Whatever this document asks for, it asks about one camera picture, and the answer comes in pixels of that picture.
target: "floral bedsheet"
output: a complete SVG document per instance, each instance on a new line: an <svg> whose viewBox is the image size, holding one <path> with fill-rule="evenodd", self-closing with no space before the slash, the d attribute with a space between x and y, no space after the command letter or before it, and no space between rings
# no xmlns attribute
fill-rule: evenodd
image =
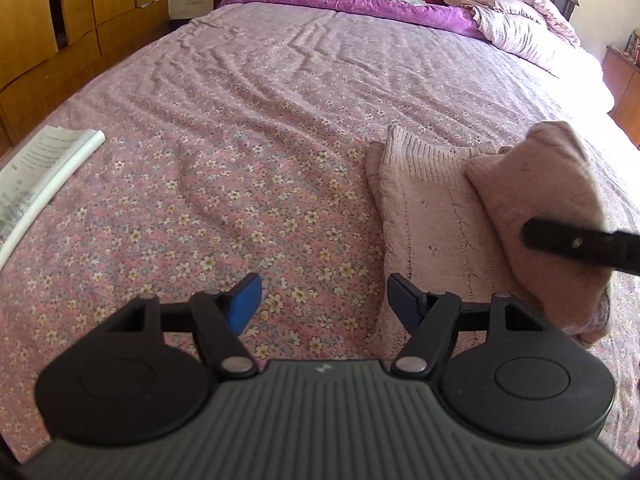
<svg viewBox="0 0 640 480"><path fill-rule="evenodd" d="M274 4L226 6L134 54L46 121L107 141L2 270L0 431L21 459L46 441L37 373L134 295L183 301L250 271L264 302L242 341L260 363L388 357L376 345L384 247L367 145L391 123L431 142L513 144L531 123L574 113L565 90L484 41ZM622 132L596 115L606 149L622 152ZM594 352L624 393L602 439L636 462L629 283Z"/></svg>

